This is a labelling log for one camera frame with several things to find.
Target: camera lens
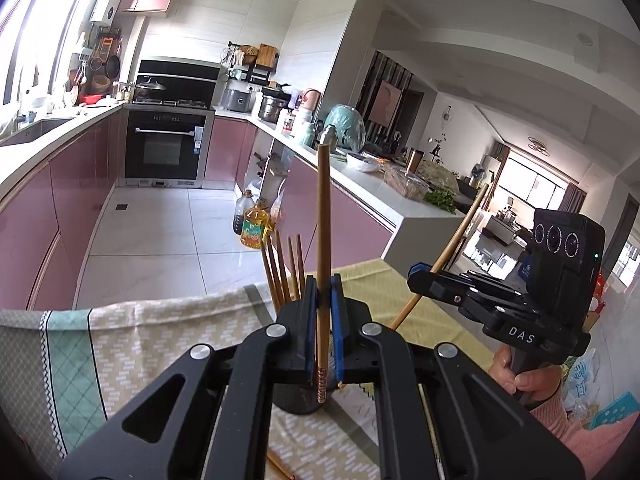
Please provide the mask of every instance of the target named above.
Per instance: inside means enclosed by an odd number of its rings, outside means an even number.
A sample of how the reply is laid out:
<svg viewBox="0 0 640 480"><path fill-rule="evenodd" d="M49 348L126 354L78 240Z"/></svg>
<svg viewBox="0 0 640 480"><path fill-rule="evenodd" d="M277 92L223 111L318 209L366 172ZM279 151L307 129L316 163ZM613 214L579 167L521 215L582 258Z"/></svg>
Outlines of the camera lens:
<svg viewBox="0 0 640 480"><path fill-rule="evenodd" d="M545 228L542 224L536 225L536 230L533 231L533 237L536 239L537 244L541 244L545 240Z"/></svg>
<svg viewBox="0 0 640 480"><path fill-rule="evenodd" d="M546 233L546 246L552 253L557 253L562 244L562 233L558 226L551 226Z"/></svg>
<svg viewBox="0 0 640 480"><path fill-rule="evenodd" d="M569 258L573 258L578 254L578 236L575 233L571 233L564 242L564 251Z"/></svg>

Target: green vegetables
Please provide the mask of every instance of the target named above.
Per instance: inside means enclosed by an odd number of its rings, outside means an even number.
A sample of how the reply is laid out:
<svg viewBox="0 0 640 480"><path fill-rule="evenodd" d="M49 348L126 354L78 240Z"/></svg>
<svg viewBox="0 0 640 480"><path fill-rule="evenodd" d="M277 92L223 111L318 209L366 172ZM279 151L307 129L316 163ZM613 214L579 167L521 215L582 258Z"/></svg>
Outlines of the green vegetables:
<svg viewBox="0 0 640 480"><path fill-rule="evenodd" d="M437 189L424 195L424 201L434 206L444 209L450 213L456 212L456 205L453 203L453 193L447 189Z"/></svg>

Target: red bowl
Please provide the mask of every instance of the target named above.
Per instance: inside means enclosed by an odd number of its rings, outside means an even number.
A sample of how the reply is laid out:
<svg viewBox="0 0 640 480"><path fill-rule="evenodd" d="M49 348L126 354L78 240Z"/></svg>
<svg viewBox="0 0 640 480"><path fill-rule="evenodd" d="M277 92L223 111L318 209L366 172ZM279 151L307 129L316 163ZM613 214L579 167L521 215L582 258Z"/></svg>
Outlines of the red bowl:
<svg viewBox="0 0 640 480"><path fill-rule="evenodd" d="M80 98L80 102L88 105L95 105L100 99L102 99L101 94L83 95Z"/></svg>

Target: pink sleeve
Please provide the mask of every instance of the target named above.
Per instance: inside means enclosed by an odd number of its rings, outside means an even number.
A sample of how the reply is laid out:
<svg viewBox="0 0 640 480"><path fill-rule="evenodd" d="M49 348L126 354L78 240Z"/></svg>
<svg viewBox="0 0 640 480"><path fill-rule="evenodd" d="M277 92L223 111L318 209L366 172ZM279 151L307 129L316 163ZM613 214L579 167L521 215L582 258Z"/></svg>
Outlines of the pink sleeve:
<svg viewBox="0 0 640 480"><path fill-rule="evenodd" d="M570 424L567 420L559 390L542 406L532 410L531 415L574 452L582 462L587 480L609 461L638 418L638 413L634 413L615 424L584 430L578 422Z"/></svg>

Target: wooden stick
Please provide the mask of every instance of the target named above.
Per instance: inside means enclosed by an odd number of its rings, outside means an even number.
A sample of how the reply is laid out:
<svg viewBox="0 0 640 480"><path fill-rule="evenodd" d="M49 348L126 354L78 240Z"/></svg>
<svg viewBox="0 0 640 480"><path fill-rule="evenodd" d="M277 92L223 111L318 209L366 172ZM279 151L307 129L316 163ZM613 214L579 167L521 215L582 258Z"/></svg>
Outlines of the wooden stick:
<svg viewBox="0 0 640 480"><path fill-rule="evenodd" d="M318 402L326 400L326 375L329 363L329 325L331 321L331 181L329 145L318 146Z"/></svg>
<svg viewBox="0 0 640 480"><path fill-rule="evenodd" d="M285 463L269 447L267 448L267 460L272 469L278 473L278 476L283 480L296 480L296 476L287 469Z"/></svg>
<svg viewBox="0 0 640 480"><path fill-rule="evenodd" d="M271 273L273 275L273 286L276 289L276 296L278 297L279 306L276 308L276 314L280 313L280 308L284 304L284 297L282 295L282 285L278 277L278 266L276 259L273 257L273 247L271 246L271 236L267 236L267 252L269 253L269 262L271 264Z"/></svg>
<svg viewBox="0 0 640 480"><path fill-rule="evenodd" d="M300 235L296 236L296 245L298 249L298 281L300 286L300 299L305 297L305 257L302 255L302 240Z"/></svg>
<svg viewBox="0 0 640 480"><path fill-rule="evenodd" d="M466 215L463 218L462 222L460 223L460 225L456 229L456 232L451 237L451 240L449 240L449 243L444 248L444 250L440 253L440 256L438 257L436 262L433 264L433 267L431 267L431 271L430 272L432 272L433 274L436 274L437 272L440 272L442 267L444 267L447 264L447 262L449 261L453 251L456 250L456 247L458 246L458 243L460 242L460 238L462 238L462 236L464 235L464 233L466 231L466 228L469 226L469 224L471 224L471 221L474 218L474 215L476 214L476 211L478 210L478 207L480 207L480 203L482 202L482 199L484 198L487 189L489 189L489 185L488 184L484 184L484 186L482 186L482 189L476 195L476 199L474 200L473 204L471 205L471 209L469 209L469 211L466 213ZM414 294L412 296L412 298L409 300L409 303L407 303L404 306L404 308L400 311L400 313L393 320L393 322L391 323L389 328L391 330L397 330L398 327L400 326L400 324L406 319L406 317L414 309L414 306L416 306L418 304L418 301L420 301L421 298L422 297L421 297L420 294Z"/></svg>
<svg viewBox="0 0 640 480"><path fill-rule="evenodd" d="M287 279L287 268L284 266L284 253L282 252L282 243L280 243L280 231L276 229L276 252L278 253L278 266L280 267L280 282L282 283L282 294L284 303L291 303L289 295L289 280Z"/></svg>
<svg viewBox="0 0 640 480"><path fill-rule="evenodd" d="M273 283L273 276L271 275L271 269L269 267L269 261L267 259L267 253L264 250L264 242L260 237L260 252L262 253L262 263L264 265L264 273L267 275L267 283L269 284L269 291L271 293L271 301L273 301L273 307L276 312L280 311L280 300L278 299L278 293L276 292L275 284Z"/></svg>
<svg viewBox="0 0 640 480"><path fill-rule="evenodd" d="M300 286L298 285L298 274L296 273L296 257L293 254L293 244L291 243L291 237L287 237L287 243L289 244L289 265L291 266L291 276L293 277L293 299L300 299Z"/></svg>

